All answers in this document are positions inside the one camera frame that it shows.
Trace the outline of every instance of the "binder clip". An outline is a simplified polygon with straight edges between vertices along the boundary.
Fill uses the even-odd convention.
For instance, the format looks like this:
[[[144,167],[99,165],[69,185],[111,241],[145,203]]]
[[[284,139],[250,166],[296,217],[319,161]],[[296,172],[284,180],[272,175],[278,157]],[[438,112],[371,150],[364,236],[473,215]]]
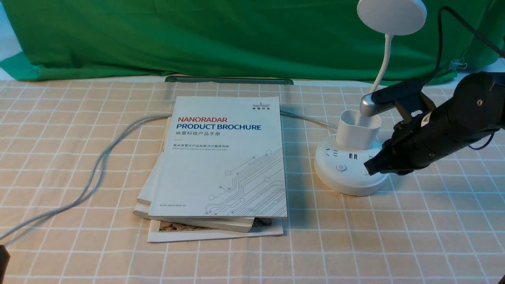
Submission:
[[[465,59],[454,59],[449,64],[449,71],[458,71],[458,69],[465,70],[468,64],[465,63]]]

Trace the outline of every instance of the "black cable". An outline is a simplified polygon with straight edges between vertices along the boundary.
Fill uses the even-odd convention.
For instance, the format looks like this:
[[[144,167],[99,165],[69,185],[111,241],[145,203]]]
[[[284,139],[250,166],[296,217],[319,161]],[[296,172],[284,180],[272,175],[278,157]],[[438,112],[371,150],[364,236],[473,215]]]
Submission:
[[[491,136],[489,137],[489,139],[487,140],[487,142],[484,145],[482,145],[478,148],[474,148],[470,145],[468,145],[468,147],[473,150],[482,150],[482,149],[486,148],[489,145],[489,143],[491,143],[491,141],[493,140],[493,137],[494,137],[494,133],[491,134]]]
[[[443,6],[438,9],[438,56],[437,62],[435,64],[435,70],[433,70],[433,74],[426,80],[425,83],[430,82],[435,78],[438,70],[440,69],[440,61],[442,60],[442,46],[443,46],[443,34],[442,34],[442,11],[446,10],[453,17],[456,18],[466,29],[468,29],[472,34],[478,37],[482,42],[484,42],[488,47],[498,53],[501,57],[505,57],[505,51],[500,50],[497,46],[495,46],[492,42],[490,42],[487,38],[485,38],[482,34],[480,34],[476,29],[470,26],[467,21],[465,21],[458,13],[456,13],[452,8]]]

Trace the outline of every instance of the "stack of books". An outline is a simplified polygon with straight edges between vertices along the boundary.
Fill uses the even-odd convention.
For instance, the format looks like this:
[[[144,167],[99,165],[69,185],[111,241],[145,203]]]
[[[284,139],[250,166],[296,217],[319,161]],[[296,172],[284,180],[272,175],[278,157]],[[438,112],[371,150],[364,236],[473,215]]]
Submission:
[[[283,234],[278,97],[177,97],[133,214],[150,220],[148,242]]]

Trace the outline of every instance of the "round power strip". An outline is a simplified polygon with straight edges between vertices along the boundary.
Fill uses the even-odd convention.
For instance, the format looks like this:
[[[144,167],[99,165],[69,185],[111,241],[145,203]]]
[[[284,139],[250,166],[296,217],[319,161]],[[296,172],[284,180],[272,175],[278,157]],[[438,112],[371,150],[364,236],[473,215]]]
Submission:
[[[386,182],[387,174],[368,174],[364,163],[381,150],[373,143],[368,150],[342,147],[336,142],[336,134],[322,140],[314,158],[316,174],[329,188],[352,196],[367,196],[375,193]]]

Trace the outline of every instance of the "white lamp head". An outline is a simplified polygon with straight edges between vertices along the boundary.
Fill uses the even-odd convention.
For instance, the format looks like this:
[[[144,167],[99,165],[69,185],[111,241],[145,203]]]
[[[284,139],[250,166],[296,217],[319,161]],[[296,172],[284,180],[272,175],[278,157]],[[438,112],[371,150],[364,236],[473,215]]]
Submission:
[[[426,22],[421,0],[360,0],[358,16],[371,29],[390,35],[417,32]]]

